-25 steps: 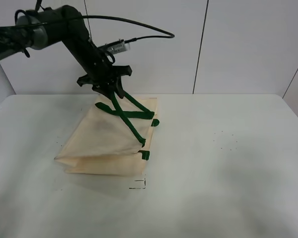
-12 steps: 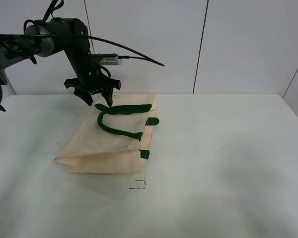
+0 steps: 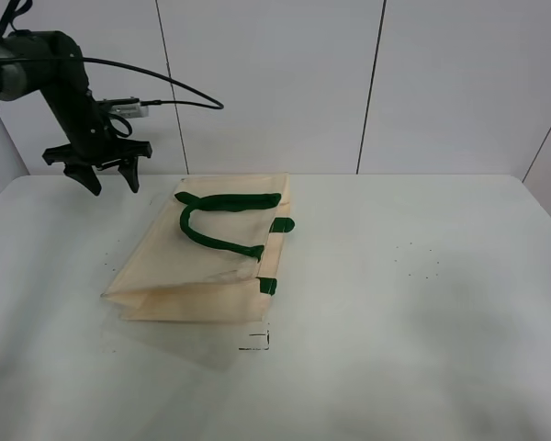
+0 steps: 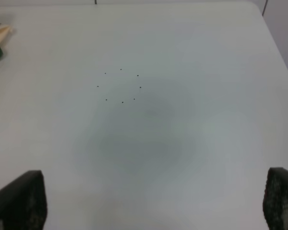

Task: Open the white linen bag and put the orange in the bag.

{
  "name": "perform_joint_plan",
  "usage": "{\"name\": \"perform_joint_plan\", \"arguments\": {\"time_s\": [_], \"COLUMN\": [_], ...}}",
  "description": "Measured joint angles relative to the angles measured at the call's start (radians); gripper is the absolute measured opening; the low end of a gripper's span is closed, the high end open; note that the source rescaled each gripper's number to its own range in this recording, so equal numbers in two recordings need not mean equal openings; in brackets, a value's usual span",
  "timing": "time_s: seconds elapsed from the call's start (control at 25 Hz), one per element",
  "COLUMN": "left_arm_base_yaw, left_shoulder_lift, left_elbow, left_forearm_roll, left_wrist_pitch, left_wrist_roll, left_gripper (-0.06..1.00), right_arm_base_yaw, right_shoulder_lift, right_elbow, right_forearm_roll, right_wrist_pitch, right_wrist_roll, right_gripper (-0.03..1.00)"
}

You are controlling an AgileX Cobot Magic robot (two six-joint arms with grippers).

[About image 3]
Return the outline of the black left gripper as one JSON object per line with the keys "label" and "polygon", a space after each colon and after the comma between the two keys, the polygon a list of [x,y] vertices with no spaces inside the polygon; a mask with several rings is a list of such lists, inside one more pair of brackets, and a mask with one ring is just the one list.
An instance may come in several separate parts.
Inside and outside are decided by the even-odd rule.
{"label": "black left gripper", "polygon": [[88,89],[44,89],[42,95],[68,139],[62,146],[45,150],[43,160],[48,165],[65,163],[64,174],[94,196],[100,195],[102,186],[90,165],[102,169],[118,164],[118,172],[137,193],[137,157],[151,157],[151,144],[118,136]]}

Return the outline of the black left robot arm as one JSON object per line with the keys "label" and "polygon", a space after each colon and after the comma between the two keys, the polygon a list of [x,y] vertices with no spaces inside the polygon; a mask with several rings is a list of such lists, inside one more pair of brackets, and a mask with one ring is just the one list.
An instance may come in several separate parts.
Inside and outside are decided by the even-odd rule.
{"label": "black left robot arm", "polygon": [[80,47],[60,31],[14,31],[0,36],[0,101],[39,91],[68,142],[45,150],[46,164],[63,164],[66,176],[99,195],[96,171],[116,167],[132,192],[140,188],[138,162],[151,144],[135,141],[132,127],[94,99]]}

